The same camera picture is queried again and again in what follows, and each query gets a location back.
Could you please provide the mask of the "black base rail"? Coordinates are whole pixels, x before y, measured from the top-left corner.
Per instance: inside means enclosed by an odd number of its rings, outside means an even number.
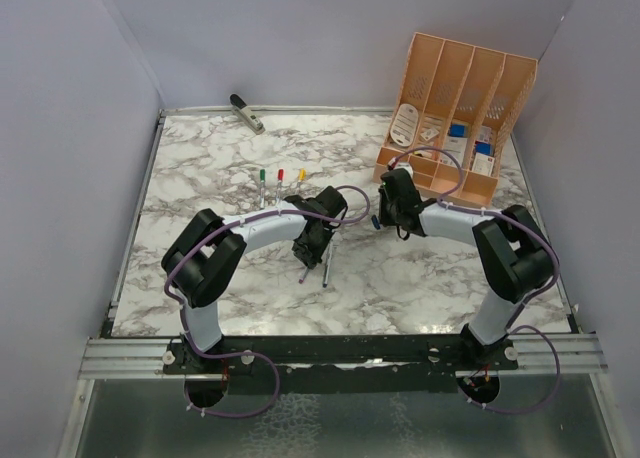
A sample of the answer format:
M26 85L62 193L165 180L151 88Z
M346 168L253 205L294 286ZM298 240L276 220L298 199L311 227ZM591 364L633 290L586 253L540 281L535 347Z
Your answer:
M512 347L503 339L481 350L458 334L225 336L199 356L173 339L163 373L234 395L452 393L458 374L517 369Z

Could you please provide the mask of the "white marker purple end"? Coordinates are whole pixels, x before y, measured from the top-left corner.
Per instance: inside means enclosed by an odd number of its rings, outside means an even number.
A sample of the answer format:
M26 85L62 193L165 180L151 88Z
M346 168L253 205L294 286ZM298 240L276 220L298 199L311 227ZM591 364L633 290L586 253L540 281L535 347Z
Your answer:
M311 269L309 267L305 268L302 275L300 276L298 283L299 284L303 284L305 282L305 279L307 278L307 276L309 275Z

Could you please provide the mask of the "white oval perforated plate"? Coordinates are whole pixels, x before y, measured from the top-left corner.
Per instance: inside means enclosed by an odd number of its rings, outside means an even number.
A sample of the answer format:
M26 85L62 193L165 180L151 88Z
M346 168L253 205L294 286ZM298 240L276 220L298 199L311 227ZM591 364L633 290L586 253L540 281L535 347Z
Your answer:
M401 148L408 148L414 140L419 123L419 112L415 106L402 103L391 123L390 140Z

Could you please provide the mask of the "white marker green end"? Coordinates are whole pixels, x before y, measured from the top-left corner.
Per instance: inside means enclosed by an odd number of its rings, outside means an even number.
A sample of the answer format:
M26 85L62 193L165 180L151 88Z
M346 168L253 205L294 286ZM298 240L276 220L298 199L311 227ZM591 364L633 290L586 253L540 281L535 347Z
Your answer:
M259 180L259 207L260 209L265 208L265 194L266 194L266 182L261 183Z

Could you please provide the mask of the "white marker red end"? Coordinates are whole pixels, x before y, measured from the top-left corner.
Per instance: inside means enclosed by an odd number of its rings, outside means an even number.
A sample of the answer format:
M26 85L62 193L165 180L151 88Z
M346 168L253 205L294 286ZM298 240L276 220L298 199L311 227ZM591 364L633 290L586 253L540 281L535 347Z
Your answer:
M281 202L282 199L282 188L283 188L283 181L279 182L278 179L276 181L276 190L275 190L275 195L274 195L274 199L275 199L275 204L278 205Z

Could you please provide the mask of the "aluminium extrusion rail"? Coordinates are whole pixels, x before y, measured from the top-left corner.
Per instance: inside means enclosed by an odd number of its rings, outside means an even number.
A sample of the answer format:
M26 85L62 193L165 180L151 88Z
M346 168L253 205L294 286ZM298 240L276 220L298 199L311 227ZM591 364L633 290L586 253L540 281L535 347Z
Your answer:
M163 377L169 338L90 339L81 361L84 380L151 380Z

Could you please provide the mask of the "grey stapler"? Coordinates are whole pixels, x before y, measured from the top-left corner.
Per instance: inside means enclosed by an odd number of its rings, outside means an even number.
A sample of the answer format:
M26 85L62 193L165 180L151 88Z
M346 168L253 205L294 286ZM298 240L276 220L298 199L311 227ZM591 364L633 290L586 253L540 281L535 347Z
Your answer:
M243 121L247 127L249 127L256 135L264 132L264 125L262 121L238 94L231 94L229 100L231 104L231 111L241 121Z

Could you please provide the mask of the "white red card box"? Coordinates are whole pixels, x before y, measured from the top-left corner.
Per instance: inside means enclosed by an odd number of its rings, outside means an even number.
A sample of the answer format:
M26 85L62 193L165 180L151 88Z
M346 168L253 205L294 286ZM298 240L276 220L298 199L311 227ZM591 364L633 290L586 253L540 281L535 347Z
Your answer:
M483 176L491 176L495 165L495 158L490 154L476 151L472 161L471 171Z

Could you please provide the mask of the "blue white box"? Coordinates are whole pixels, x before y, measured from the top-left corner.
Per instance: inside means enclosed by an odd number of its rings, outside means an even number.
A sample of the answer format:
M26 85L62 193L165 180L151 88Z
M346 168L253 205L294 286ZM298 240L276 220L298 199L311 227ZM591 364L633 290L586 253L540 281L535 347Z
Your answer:
M467 138L469 136L469 126L463 123L452 123L449 127L448 135L454 138Z

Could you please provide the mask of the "white marker blue end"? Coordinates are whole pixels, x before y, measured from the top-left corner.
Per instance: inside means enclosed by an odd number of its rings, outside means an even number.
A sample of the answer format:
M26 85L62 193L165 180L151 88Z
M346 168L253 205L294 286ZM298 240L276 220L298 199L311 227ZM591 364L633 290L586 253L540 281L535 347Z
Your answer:
M332 264L332 260L333 260L333 254L334 254L334 243L330 242L329 246L327 248L326 261L325 261L325 264L324 264L323 281L322 281L322 287L325 288L325 289L329 285L330 271L331 271L331 264Z

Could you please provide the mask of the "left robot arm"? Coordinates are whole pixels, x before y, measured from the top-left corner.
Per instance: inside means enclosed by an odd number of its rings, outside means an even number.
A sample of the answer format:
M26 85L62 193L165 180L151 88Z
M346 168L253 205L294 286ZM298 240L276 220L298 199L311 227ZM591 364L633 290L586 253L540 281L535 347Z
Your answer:
M317 196L292 195L260 212L222 217L199 211L170 246L161 267L183 303L181 321L191 343L186 360L206 373L220 363L222 339L216 301L226 291L244 255L290 241L306 269L322 262L348 210L340 191L326 187Z

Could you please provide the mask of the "peach desk organizer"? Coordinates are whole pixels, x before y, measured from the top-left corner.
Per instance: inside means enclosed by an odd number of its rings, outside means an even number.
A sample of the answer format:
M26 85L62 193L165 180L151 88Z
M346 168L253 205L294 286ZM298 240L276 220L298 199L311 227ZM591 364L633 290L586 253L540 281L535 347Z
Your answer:
M415 106L419 123L408 148L395 145L390 127L373 171L381 180L389 162L410 166L418 191L435 197L452 189L452 201L490 205L503 152L533 89L538 61L503 51L417 32L409 46L392 121L402 103ZM448 135L452 123L469 126L467 138ZM471 171L476 151L495 158L493 174Z

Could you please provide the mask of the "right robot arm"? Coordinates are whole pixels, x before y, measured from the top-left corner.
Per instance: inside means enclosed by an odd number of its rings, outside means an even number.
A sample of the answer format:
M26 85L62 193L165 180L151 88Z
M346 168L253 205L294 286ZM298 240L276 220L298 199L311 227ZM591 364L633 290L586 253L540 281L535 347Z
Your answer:
M495 211L465 208L442 198L423 200L403 168L381 175L379 195L379 224L394 227L401 239L444 238L476 248L488 291L463 327L459 356L467 367L483 368L526 304L555 285L556 253L521 205Z

